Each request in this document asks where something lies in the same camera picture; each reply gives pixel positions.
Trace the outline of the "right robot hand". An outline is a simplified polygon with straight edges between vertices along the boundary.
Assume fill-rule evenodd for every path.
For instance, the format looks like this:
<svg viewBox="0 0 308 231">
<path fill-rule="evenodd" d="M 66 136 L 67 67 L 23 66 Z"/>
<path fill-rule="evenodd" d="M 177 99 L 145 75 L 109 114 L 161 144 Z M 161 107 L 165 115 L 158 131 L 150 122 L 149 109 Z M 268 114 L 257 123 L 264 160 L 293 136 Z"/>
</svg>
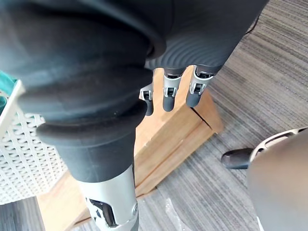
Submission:
<svg viewBox="0 0 308 231">
<path fill-rule="evenodd" d="M 0 69 L 21 80 L 37 135 L 56 147 L 102 231 L 139 228 L 136 127 L 153 113 L 153 71 L 164 70 L 163 108 L 173 109 L 193 65 L 195 107 L 265 0 L 3 0 Z"/>
</svg>

